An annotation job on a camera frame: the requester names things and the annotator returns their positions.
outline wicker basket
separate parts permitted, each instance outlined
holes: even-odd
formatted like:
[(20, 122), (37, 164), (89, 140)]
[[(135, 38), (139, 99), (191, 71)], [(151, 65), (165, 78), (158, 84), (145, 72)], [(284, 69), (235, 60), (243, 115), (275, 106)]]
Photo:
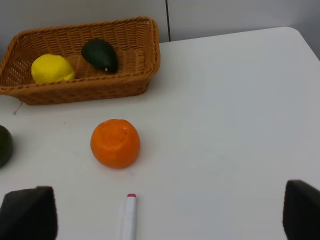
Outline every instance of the wicker basket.
[[(114, 47), (117, 73), (107, 74), (83, 59), (81, 49), (93, 38), (104, 39)], [(31, 65), (44, 54), (69, 60), (76, 79), (36, 84)], [(146, 91), (159, 67), (159, 31), (149, 17), (28, 30), (12, 39), (2, 59), (0, 94), (28, 105), (136, 96)]]

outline avocado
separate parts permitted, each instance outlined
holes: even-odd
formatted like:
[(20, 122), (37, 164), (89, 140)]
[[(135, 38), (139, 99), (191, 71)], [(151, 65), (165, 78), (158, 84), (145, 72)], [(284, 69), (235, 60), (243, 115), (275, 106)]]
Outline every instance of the avocado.
[(5, 165), (13, 152), (13, 139), (11, 133), (0, 125), (0, 168)]
[(118, 71), (118, 59), (114, 48), (105, 40), (90, 39), (81, 50), (83, 58), (94, 67), (114, 74)]

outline basket rim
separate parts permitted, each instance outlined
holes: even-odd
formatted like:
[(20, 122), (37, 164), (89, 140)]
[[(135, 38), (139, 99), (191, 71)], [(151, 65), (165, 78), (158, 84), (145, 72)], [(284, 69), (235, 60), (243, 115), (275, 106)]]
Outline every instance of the basket rim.
[(123, 83), (131, 83), (140, 81), (142, 79), (147, 79), (149, 77), (152, 77), (159, 69), (160, 67), (160, 46), (159, 46), (159, 39), (157, 39), (156, 36), (156, 29), (158, 27), (156, 21), (148, 16), (138, 16), (138, 17), (132, 17), (132, 18), (124, 18), (124, 19), (117, 19), (117, 20), (111, 20), (111, 21), (103, 21), (103, 22), (91, 22), (91, 23), (85, 23), (85, 24), (72, 24), (72, 25), (61, 25), (61, 26), (53, 26), (53, 27), (43, 27), (43, 28), (36, 28), (36, 29), (30, 29), (25, 30), (17, 35), (15, 35), (12, 40), (10, 41), (9, 46), (7, 47), (7, 50), (5, 52), (4, 57), (2, 58), (2, 61), (0, 62), (0, 78), (2, 78), (4, 69), (8, 65), (8, 59), (12, 55), (13, 50), (18, 42), (18, 40), (21, 37), (24, 37), (28, 34), (32, 34), (34, 32), (49, 32), (49, 31), (58, 31), (61, 29), (73, 29), (73, 28), (79, 28), (83, 26), (94, 26), (96, 24), (119, 24), (123, 22), (141, 22), (141, 21), (149, 21), (152, 24), (151, 31), (153, 32), (153, 39), (154, 39), (154, 51), (155, 51), (155, 61), (154, 65), (151, 66), (148, 69), (145, 69), (144, 72), (137, 73), (137, 74), (127, 74), (127, 75), (116, 75), (114, 74), (114, 77), (111, 74), (105, 74), (103, 76), (108, 76), (108, 79), (96, 79), (96, 76), (92, 77), (83, 77), (78, 78), (72, 81), (58, 81), (58, 82), (52, 82), (52, 83), (44, 83), (44, 84), (37, 84), (37, 83), (31, 83), (31, 84), (22, 84), (17, 86), (3, 86), (0, 85), (0, 95), (10, 95), (14, 92), (14, 94), (22, 94), (26, 89), (28, 90), (28, 94), (32, 93), (40, 93), (44, 91), (48, 91), (48, 87), (52, 88), (54, 86), (55, 90), (62, 90), (62, 89), (69, 89), (69, 88), (76, 88), (78, 85), (81, 85), (83, 87), (84, 82), (88, 82), (88, 85), (90, 86), (105, 86), (105, 85), (113, 85), (113, 84), (123, 84)]

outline white wall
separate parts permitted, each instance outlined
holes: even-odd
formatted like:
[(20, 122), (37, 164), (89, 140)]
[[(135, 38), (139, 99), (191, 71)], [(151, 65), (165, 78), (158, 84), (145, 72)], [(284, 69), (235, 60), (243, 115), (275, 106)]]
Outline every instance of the white wall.
[(286, 26), (320, 57), (320, 0), (168, 0), (168, 9), (172, 41)]
[(0, 58), (23, 30), (137, 16), (153, 17), (160, 41), (169, 40), (165, 0), (1, 0)]

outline orange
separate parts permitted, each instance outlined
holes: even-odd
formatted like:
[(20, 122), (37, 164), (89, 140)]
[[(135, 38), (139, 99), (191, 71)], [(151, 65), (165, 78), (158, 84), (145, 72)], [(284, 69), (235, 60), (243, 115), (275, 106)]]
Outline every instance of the orange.
[(140, 151), (140, 138), (135, 127), (123, 119), (100, 123), (91, 136), (91, 150), (103, 165), (122, 169), (131, 165)]

